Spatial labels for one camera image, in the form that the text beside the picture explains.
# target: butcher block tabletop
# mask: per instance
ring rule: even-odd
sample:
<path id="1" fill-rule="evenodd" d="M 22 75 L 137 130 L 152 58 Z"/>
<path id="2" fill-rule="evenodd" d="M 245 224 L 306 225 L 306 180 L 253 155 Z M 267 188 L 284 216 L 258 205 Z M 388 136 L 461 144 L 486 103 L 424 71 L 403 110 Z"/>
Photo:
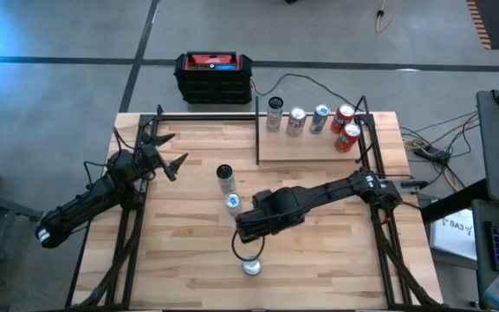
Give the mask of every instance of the butcher block tabletop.
<path id="1" fill-rule="evenodd" d="M 373 114 L 386 174 L 409 174 L 396 114 Z M 119 114 L 115 122 L 131 145 L 139 116 Z M 315 208 L 304 224 L 267 236 L 261 274 L 243 273 L 230 249 L 235 222 L 217 182 L 219 165 L 232 166 L 244 211 L 252 208 L 251 196 L 259 191 L 320 185 L 359 168 L 353 160 L 257 165 L 255 130 L 254 121 L 159 123 L 158 134 L 176 134 L 159 148 L 163 157 L 190 156 L 176 181 L 169 181 L 159 170 L 148 186 L 130 309 L 385 309 L 369 207 L 358 197 Z M 116 151 L 112 138 L 109 155 Z M 417 203 L 415 196 L 402 197 Z M 395 219 L 405 265 L 428 294 L 441 302 L 421 214 L 401 205 Z M 73 304 L 86 299 L 109 268 L 119 221 L 118 206 L 92 221 Z M 250 256 L 259 244 L 243 245 L 237 240 L 237 249 Z M 402 302 L 396 270 L 389 264 L 396 302 Z M 119 276 L 117 301 L 122 297 L 126 267 Z"/>

